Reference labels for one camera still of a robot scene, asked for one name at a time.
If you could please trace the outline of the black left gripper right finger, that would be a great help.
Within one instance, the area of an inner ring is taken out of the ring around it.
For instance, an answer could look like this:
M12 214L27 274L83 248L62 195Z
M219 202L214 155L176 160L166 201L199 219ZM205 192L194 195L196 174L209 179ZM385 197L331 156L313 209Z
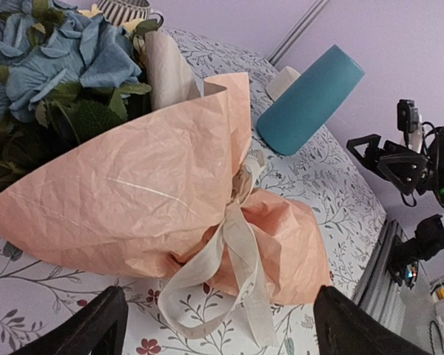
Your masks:
M428 354L383 327L332 286L320 288L314 320L320 355Z

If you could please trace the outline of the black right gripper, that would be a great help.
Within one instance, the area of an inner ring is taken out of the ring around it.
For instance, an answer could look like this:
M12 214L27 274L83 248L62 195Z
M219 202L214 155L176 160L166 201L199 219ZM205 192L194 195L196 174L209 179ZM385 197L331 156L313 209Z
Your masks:
M377 166L403 197L432 192L444 208L444 126L432 128L429 135L434 139L420 153L391 141L381 150L377 134L348 140L346 148L362 166Z

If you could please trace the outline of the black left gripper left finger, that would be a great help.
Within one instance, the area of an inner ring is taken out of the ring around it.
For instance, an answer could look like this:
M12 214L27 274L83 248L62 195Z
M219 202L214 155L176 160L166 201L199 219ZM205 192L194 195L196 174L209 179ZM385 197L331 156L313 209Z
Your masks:
M62 325L13 355L121 355L128 311L123 289L110 286Z

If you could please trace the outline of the cream ribbon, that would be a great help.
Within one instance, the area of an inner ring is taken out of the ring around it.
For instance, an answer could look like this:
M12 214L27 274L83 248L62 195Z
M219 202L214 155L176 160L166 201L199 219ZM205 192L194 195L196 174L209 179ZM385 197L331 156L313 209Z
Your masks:
M242 305L255 342L260 347L278 344L258 243L253 228L241 211L265 167L266 158L262 151L255 150L246 156L232 180L231 200L212 239L169 280L160 294L158 307L168 326L188 339L202 339L210 335L231 312ZM224 249L228 249L238 284L238 294L233 304L225 313L194 328L182 325L169 311L170 297L181 289L211 279L221 266Z

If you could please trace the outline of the flower bouquet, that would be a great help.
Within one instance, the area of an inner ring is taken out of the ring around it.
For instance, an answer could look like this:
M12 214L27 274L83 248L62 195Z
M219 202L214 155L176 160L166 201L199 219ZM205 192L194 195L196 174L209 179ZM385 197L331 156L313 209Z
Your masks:
M195 83L188 98L111 129L0 193L0 236L48 263L169 280L212 239L252 154L249 77ZM269 303L315 301L330 283L312 209L256 185L241 207ZM228 249L206 283L238 294Z

